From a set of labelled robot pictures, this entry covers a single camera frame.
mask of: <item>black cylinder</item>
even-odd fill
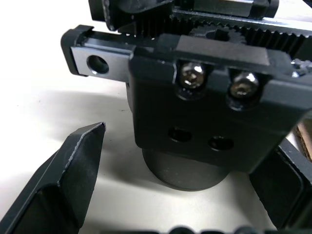
[[[170,187],[179,190],[197,191],[211,188],[229,173],[227,169],[181,156],[146,149],[142,149],[142,152],[150,171]]]

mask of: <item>screw hole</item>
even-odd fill
[[[170,138],[177,142],[186,142],[191,140],[192,134],[180,128],[171,128],[168,131]]]
[[[208,141],[208,145],[216,151],[230,150],[234,147],[232,139],[224,138],[222,136],[214,136]]]
[[[87,65],[93,74],[106,74],[109,71],[107,62],[99,56],[91,55],[87,59]]]

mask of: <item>white table surface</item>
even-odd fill
[[[295,2],[291,12],[282,2],[277,15],[312,21],[312,10]],[[104,23],[92,22],[87,0],[0,1],[0,19],[0,219],[71,132],[105,121],[100,169],[81,234],[167,232],[177,225],[195,231],[273,227],[245,174],[231,173],[209,190],[181,192],[147,169],[134,142],[124,83],[73,76],[63,57],[60,38],[68,29],[85,24],[106,30]]]

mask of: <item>gear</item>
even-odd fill
[[[292,65],[295,71],[292,73],[293,78],[302,77],[307,74],[312,74],[312,62],[309,60],[301,61],[300,59],[294,59]]]
[[[245,37],[241,33],[223,26],[199,26],[194,28],[189,36],[246,44]]]

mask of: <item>black metal jaw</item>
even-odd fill
[[[288,140],[250,174],[250,181],[278,229],[312,229],[312,163]]]
[[[97,123],[71,133],[31,177],[0,222],[0,233],[77,234],[96,183],[105,130]]]

